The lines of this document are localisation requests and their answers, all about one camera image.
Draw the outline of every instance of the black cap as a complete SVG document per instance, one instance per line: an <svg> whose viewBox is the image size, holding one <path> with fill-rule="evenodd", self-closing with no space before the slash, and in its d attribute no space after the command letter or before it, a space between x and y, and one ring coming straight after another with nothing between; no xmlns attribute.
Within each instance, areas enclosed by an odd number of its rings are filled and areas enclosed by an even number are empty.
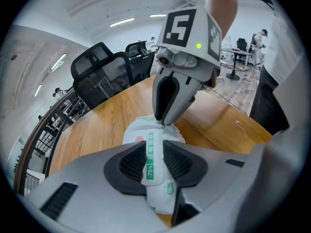
<svg viewBox="0 0 311 233"><path fill-rule="evenodd" d="M264 33L266 34L266 37L268 37L268 31L266 29L263 29Z"/></svg>

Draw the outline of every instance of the green label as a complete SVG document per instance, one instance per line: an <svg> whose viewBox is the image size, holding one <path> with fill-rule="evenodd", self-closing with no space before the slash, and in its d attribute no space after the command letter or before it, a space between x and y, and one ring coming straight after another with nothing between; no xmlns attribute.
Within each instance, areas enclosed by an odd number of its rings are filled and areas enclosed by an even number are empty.
<svg viewBox="0 0 311 233"><path fill-rule="evenodd" d="M146 179L154 179L154 133L148 133L147 140L147 170L146 170Z"/></svg>
<svg viewBox="0 0 311 233"><path fill-rule="evenodd" d="M173 193L174 193L174 184L171 182L167 184L167 194L172 195Z"/></svg>

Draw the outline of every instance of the black pants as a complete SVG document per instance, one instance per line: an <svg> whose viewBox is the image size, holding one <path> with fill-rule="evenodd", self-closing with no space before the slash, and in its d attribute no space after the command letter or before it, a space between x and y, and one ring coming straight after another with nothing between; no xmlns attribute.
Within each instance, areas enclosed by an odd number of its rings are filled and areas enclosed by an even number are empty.
<svg viewBox="0 0 311 233"><path fill-rule="evenodd" d="M277 86L277 82L263 66L249 115L272 135L289 127L288 121L272 93Z"/></svg>

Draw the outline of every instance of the ceiling light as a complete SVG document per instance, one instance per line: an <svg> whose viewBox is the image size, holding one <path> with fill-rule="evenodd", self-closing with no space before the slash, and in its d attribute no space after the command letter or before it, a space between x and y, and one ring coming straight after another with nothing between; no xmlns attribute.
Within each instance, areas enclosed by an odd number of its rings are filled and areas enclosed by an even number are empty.
<svg viewBox="0 0 311 233"><path fill-rule="evenodd" d="M124 21L119 21L119 22L116 22L116 23L111 24L110 26L111 26L111 27L114 27L114 26L117 26L117 25L119 25L119 24L126 23L126 22L128 22L128 21L134 21L134 18L127 19L127 20L124 20Z"/></svg>
<svg viewBox="0 0 311 233"><path fill-rule="evenodd" d="M159 14L159 15L151 15L150 17L166 17L166 15Z"/></svg>
<svg viewBox="0 0 311 233"><path fill-rule="evenodd" d="M65 56L66 56L66 54L64 53L63 56L60 57L58 61L56 61L56 63L55 63L55 64L52 66L52 68L51 68L52 71L55 71L58 67L61 66L61 65L59 65L59 64L60 64L61 60L62 60Z"/></svg>
<svg viewBox="0 0 311 233"><path fill-rule="evenodd" d="M41 84L41 85L39 85L39 87L38 87L37 91L35 92L35 96L37 96L37 94L38 94L38 92L39 92L39 90L40 90L41 86L42 86L42 84Z"/></svg>

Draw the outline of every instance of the chair headrest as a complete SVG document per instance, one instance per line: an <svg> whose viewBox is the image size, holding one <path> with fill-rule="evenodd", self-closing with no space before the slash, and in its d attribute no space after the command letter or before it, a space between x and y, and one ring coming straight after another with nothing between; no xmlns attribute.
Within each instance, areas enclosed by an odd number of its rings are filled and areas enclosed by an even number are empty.
<svg viewBox="0 0 311 233"><path fill-rule="evenodd" d="M146 42L147 41L138 41L127 45L125 48L125 53L130 58L136 57L138 55L145 55L148 52Z"/></svg>
<svg viewBox="0 0 311 233"><path fill-rule="evenodd" d="M81 80L115 59L115 55L103 43L99 42L80 54L71 63L71 75L74 80Z"/></svg>

